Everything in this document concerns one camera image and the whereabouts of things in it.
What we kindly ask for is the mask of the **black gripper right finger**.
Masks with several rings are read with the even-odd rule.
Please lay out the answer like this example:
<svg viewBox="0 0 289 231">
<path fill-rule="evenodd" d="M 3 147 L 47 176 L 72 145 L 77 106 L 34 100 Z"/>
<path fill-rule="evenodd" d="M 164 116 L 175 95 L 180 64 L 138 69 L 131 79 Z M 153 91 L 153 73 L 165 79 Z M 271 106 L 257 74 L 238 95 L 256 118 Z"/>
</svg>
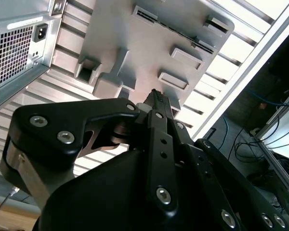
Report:
<svg viewBox="0 0 289 231">
<path fill-rule="evenodd" d="M 205 231 L 289 231 L 289 223 L 265 197 L 206 139 L 193 142 L 174 120 L 168 97 L 164 111 L 184 173 L 196 178 Z"/>
</svg>

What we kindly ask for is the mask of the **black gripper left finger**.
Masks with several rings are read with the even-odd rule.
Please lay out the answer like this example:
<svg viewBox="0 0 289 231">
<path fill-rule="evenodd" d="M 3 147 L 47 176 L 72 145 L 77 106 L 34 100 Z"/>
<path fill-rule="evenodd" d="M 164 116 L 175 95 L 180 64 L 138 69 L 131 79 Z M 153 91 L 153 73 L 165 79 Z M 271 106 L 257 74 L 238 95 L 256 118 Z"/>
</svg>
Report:
<svg viewBox="0 0 289 231">
<path fill-rule="evenodd" d="M 13 113 L 0 168 L 43 211 L 62 185 L 131 151 L 151 170 L 175 165 L 161 92 L 133 104 L 125 98 L 36 104 Z"/>
</svg>

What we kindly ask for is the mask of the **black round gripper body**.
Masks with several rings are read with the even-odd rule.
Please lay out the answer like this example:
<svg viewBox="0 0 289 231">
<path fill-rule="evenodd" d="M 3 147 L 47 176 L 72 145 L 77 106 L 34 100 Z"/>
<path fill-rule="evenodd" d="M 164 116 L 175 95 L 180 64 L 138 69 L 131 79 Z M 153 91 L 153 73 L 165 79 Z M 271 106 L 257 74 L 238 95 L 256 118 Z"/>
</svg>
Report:
<svg viewBox="0 0 289 231">
<path fill-rule="evenodd" d="M 151 170 L 146 154 L 123 153 L 59 187 L 36 231 L 202 231 L 201 194 L 183 165 Z"/>
</svg>

